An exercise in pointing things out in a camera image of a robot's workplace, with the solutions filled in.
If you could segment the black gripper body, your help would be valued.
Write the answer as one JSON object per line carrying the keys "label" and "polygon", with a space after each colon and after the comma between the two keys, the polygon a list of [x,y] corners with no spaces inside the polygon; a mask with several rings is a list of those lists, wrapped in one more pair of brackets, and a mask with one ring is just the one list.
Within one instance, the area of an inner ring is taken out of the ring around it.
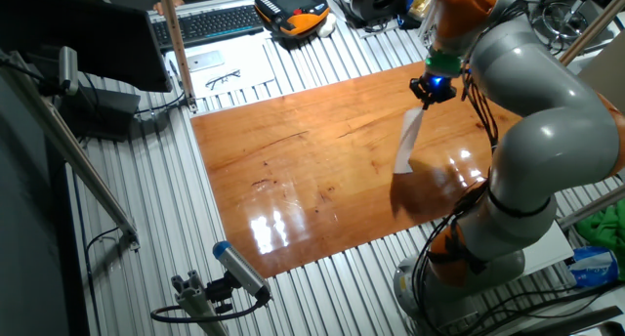
{"label": "black gripper body", "polygon": [[453,98],[450,77],[425,72],[421,77],[421,85],[427,102],[445,102]]}

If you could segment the person's hand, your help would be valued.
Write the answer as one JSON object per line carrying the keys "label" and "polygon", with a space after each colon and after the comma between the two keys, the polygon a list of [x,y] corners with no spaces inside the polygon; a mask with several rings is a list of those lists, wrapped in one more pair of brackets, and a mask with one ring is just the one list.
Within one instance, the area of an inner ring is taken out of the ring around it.
{"label": "person's hand", "polygon": [[[175,7],[179,7],[185,4],[184,0],[172,0]],[[160,16],[164,15],[164,8],[161,2],[157,2],[153,5],[152,9]]]}

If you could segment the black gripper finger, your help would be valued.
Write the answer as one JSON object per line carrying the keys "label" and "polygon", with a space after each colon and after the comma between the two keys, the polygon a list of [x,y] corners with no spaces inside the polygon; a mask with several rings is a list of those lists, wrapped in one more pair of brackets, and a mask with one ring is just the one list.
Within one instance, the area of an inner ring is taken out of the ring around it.
{"label": "black gripper finger", "polygon": [[422,109],[427,110],[431,104],[428,84],[421,77],[412,78],[409,82],[409,88],[423,104]]}
{"label": "black gripper finger", "polygon": [[454,99],[457,94],[457,89],[451,85],[432,85],[430,87],[431,104],[441,104],[448,100]]}

